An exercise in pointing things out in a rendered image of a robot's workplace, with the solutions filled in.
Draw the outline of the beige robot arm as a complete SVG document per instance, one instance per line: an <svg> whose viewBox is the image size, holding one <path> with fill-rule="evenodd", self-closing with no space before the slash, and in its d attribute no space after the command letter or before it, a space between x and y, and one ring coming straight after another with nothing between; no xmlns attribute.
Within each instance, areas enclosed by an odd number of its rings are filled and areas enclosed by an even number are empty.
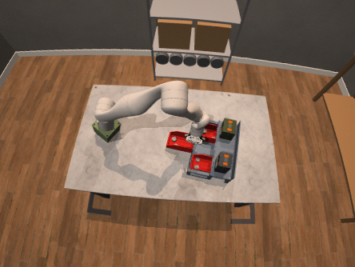
<svg viewBox="0 0 355 267"><path fill-rule="evenodd" d="M100 98L94 116L98 120L98 126L104 131L109 131L114 127L114 120L142 115L160 98L164 113L192 121L189 130L191 136L186 137L186 141L201 145L200 137L210 118L200 106L188 103L188 86L182 81L166 82L148 90L128 94L117 103L110 98Z"/></svg>

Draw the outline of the black tool case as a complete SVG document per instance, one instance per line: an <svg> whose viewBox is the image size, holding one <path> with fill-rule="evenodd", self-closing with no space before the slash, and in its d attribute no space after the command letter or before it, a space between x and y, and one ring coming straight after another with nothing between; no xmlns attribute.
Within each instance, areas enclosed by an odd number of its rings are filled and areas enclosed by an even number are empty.
<svg viewBox="0 0 355 267"><path fill-rule="evenodd" d="M214 167L215 172L227 173L231 169L233 160L232 154L220 152L216 159L217 164L215 165L216 167Z"/></svg>

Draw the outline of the olive green tool case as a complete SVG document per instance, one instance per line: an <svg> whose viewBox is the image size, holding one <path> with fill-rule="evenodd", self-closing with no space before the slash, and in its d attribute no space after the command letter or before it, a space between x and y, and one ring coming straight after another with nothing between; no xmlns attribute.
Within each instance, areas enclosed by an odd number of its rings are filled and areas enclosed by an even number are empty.
<svg viewBox="0 0 355 267"><path fill-rule="evenodd" d="M222 131L219 138L231 141L236 134L237 121L228 118L224 118L223 121L224 124L222 124Z"/></svg>

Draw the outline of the grey metal shelf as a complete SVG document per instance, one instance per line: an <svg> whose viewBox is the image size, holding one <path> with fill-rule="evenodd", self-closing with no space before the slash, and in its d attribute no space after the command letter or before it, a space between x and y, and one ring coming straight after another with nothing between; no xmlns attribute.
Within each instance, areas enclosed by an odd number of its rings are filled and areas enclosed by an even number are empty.
<svg viewBox="0 0 355 267"><path fill-rule="evenodd" d="M240 137L239 125L241 128L241 121L239 121L239 123L237 124L236 134L231 141L223 139L223 138L219 138L221 124L222 124L222 122L220 120L219 120L219 122L210 120L209 124L213 124L216 126L218 124L215 144L207 142L207 141L202 142L201 145L194 144L192 153L190 154L191 159L189 159L188 169L184 169L184 173L186 173L187 175L190 175L190 176L205 178L205 179L209 179L209 180L212 177L219 178L219 179L224 178L223 180L225 180L225 183L229 183L230 181L232 181L235 178L235 173L236 173L236 166L237 166L236 155L238 153L238 145L239 145L239 137ZM238 143L237 143L237 141L238 141ZM219 173L219 172L214 171L215 161L216 161L216 158L220 152L233 154L232 166L231 166L231 169L227 173ZM190 164L192 161L193 154L204 154L204 155L208 155L208 156L213 157L210 175L207 172L202 172L199 170L190 169Z"/></svg>

